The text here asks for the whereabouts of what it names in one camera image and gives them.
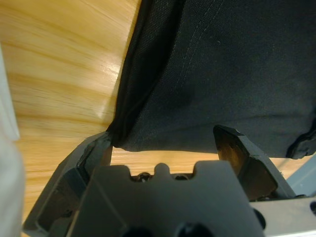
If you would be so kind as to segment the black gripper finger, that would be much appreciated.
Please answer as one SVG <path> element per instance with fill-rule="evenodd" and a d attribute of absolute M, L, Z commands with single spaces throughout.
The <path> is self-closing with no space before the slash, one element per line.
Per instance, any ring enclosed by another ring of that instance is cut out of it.
<path fill-rule="evenodd" d="M 112 136 L 86 138 L 56 168 L 23 224 L 26 234 L 65 234 L 96 166 L 109 165 Z"/>
<path fill-rule="evenodd" d="M 213 128 L 219 160 L 228 161 L 250 201 L 292 199 L 296 194 L 270 158 L 237 130 Z"/>

